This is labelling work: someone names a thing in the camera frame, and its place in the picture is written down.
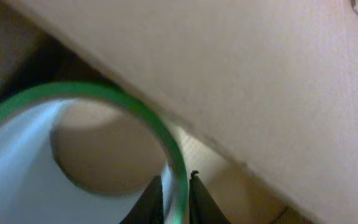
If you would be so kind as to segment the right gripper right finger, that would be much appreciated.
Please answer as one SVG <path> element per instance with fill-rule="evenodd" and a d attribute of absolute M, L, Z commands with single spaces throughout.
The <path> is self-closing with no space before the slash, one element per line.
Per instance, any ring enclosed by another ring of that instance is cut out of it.
<path fill-rule="evenodd" d="M 189 181 L 190 224 L 230 224 L 198 174 L 193 170 Z"/>

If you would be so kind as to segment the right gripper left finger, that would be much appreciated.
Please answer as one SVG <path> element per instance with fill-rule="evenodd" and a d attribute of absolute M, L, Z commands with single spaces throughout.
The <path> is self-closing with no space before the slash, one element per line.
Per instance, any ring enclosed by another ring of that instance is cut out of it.
<path fill-rule="evenodd" d="M 162 180 L 156 175 L 120 224 L 163 224 L 163 213 Z"/>

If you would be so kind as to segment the cardboard box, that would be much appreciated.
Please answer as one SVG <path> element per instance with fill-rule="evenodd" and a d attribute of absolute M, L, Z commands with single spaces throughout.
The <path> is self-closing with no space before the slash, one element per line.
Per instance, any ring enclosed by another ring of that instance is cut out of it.
<path fill-rule="evenodd" d="M 10 1 L 318 223 L 358 223 L 349 1 Z"/>

